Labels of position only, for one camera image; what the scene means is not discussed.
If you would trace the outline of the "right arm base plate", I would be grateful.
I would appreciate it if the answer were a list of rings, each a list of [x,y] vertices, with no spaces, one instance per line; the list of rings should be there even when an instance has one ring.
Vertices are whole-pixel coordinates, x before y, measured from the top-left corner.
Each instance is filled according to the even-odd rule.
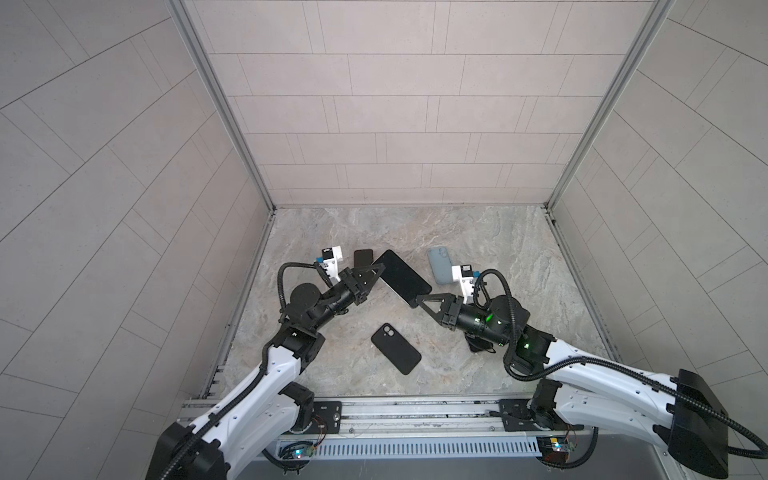
[[[513,431],[582,431],[582,424],[568,424],[556,412],[554,400],[502,399],[498,410],[489,410],[491,417],[499,418],[506,432]]]

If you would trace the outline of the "black phone case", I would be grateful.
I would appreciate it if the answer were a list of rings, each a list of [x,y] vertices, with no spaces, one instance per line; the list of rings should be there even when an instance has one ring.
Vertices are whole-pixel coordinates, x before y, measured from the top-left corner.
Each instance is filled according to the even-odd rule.
[[[409,375],[422,360],[421,353],[389,323],[376,330],[371,342],[402,375]]]

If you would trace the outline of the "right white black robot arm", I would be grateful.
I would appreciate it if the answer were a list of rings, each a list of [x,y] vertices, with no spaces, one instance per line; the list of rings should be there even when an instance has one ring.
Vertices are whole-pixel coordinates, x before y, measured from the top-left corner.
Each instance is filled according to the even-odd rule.
[[[654,373],[585,353],[530,326],[529,311],[506,295],[484,307],[454,294],[419,295],[413,304],[444,328],[505,348],[507,373],[537,384],[529,412],[540,427],[613,430],[665,448],[696,473],[728,477],[728,428],[716,418],[727,412],[699,374]]]

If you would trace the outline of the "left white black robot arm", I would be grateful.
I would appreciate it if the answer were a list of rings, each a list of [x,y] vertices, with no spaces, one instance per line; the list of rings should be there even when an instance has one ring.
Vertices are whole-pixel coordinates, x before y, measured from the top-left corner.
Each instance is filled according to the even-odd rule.
[[[325,342],[319,330],[365,302],[384,270],[381,263],[346,268],[326,292],[313,283],[280,290],[280,327],[263,346],[259,366],[189,425],[167,427],[147,478],[235,479],[282,434],[305,431],[314,394],[296,380]]]

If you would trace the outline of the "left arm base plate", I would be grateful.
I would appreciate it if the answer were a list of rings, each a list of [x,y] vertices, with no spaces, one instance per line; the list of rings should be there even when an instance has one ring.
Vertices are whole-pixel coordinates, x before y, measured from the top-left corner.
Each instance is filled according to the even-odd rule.
[[[340,401],[314,402],[311,407],[299,407],[296,424],[290,432],[295,435],[327,435],[340,431],[342,403]]]

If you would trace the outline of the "purple phone black screen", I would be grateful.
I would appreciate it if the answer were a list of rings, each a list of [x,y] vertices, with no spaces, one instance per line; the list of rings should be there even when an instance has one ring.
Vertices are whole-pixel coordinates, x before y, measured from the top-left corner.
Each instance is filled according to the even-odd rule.
[[[353,265],[362,268],[373,264],[374,254],[372,249],[359,249],[353,253]]]

